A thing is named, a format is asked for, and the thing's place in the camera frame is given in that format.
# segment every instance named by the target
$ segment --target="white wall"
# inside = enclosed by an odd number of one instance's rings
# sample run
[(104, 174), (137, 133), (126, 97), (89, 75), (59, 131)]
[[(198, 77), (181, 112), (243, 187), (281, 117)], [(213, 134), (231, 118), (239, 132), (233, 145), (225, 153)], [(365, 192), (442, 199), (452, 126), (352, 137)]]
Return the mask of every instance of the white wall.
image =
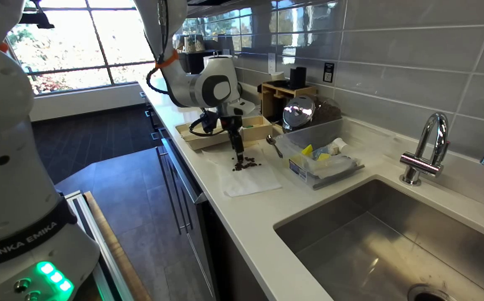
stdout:
[(32, 121), (46, 120), (143, 103), (138, 84), (44, 95), (34, 99)]

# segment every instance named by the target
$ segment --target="window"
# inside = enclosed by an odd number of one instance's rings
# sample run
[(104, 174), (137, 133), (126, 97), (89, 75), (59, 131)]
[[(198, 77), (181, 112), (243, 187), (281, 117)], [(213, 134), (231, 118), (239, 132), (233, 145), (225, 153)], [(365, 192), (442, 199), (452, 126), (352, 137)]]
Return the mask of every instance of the window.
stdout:
[(19, 24), (8, 34), (35, 94), (126, 84), (154, 67), (133, 0), (42, 0), (40, 5), (55, 28)]

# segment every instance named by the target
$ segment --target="window frame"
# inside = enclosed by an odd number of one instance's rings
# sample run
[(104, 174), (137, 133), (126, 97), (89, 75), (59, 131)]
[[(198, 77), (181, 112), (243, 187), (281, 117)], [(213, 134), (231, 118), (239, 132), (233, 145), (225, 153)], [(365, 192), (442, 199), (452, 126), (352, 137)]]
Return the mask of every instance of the window frame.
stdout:
[[(144, 64), (150, 64), (154, 63), (155, 61), (133, 61), (130, 63), (119, 63), (119, 64), (109, 64), (108, 59), (106, 57), (106, 54), (104, 53), (104, 48), (103, 44), (101, 42), (101, 38), (99, 36), (99, 31), (97, 30), (97, 25), (95, 24), (95, 20), (93, 19), (93, 11), (137, 11), (136, 7), (131, 7), (131, 8), (96, 8), (96, 7), (91, 7), (89, 5), (88, 0), (84, 0), (86, 6), (84, 8), (44, 8), (43, 7), (43, 1), (40, 2), (42, 5), (43, 11), (87, 11), (89, 14), (89, 17), (92, 21), (93, 24), (93, 29), (95, 31), (95, 37), (97, 38), (97, 42), (99, 44), (99, 48), (101, 49), (101, 55), (103, 57), (104, 64), (103, 65), (97, 65), (97, 66), (89, 66), (89, 67), (77, 67), (77, 68), (70, 68), (70, 69), (58, 69), (58, 70), (48, 70), (48, 71), (33, 71), (33, 72), (25, 72), (27, 76), (40, 76), (40, 75), (45, 75), (45, 74), (59, 74), (63, 72), (72, 72), (72, 71), (83, 71), (83, 70), (91, 70), (91, 69), (106, 69), (108, 72), (108, 77), (110, 78), (110, 84), (105, 84), (102, 86), (95, 86), (95, 87), (88, 87), (88, 88), (77, 88), (77, 89), (69, 89), (69, 90), (62, 90), (62, 91), (53, 91), (53, 92), (48, 92), (48, 93), (42, 93), (42, 94), (37, 94), (36, 97), (42, 97), (46, 95), (53, 95), (53, 94), (62, 94), (62, 93), (70, 93), (70, 92), (79, 92), (79, 91), (88, 91), (88, 90), (94, 90), (94, 89), (99, 89), (99, 88), (106, 88), (106, 87), (118, 87), (118, 86), (127, 86), (130, 84), (136, 84), (137, 81), (132, 81), (132, 82), (121, 82), (121, 83), (116, 83), (114, 82), (114, 77), (112, 76), (112, 71), (110, 68), (112, 67), (125, 67), (125, 66), (135, 66), (135, 65), (144, 65)], [(35, 11), (35, 8), (24, 8), (24, 11)], [(10, 47), (9, 49), (11, 57), (15, 61), (19, 61), (17, 59), (17, 56), (15, 55), (13, 49)]]

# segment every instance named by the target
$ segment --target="metal lid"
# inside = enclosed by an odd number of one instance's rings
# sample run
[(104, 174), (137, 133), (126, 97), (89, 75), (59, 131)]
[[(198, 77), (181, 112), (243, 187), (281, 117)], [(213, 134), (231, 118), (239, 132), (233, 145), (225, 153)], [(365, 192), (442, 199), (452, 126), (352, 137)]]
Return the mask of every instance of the metal lid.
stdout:
[(315, 112), (315, 103), (308, 95), (291, 99), (283, 111), (283, 121), (292, 128), (299, 128), (311, 121)]

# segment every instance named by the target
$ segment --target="spoon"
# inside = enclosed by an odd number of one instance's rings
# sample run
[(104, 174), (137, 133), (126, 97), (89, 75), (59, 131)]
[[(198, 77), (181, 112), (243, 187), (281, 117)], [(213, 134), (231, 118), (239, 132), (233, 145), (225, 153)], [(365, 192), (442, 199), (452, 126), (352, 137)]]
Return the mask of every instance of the spoon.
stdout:
[(277, 155), (279, 156), (279, 158), (283, 158), (283, 154), (280, 152), (280, 150), (277, 148), (277, 146), (275, 145), (276, 141), (274, 138), (272, 138), (271, 135), (268, 135), (266, 137), (266, 142), (269, 144), (269, 145), (272, 145), (275, 147), (276, 149), (276, 152), (277, 152)]

